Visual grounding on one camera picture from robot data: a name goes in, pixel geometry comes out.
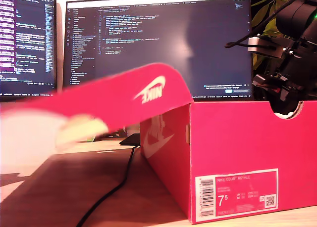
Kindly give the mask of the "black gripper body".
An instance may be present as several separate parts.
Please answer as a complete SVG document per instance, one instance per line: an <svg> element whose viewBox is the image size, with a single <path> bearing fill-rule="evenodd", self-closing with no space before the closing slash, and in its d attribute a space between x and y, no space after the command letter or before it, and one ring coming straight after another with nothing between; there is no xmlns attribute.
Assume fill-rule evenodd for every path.
<svg viewBox="0 0 317 227"><path fill-rule="evenodd" d="M270 74L257 74L253 85L281 101L316 100L317 56L289 56Z"/></svg>

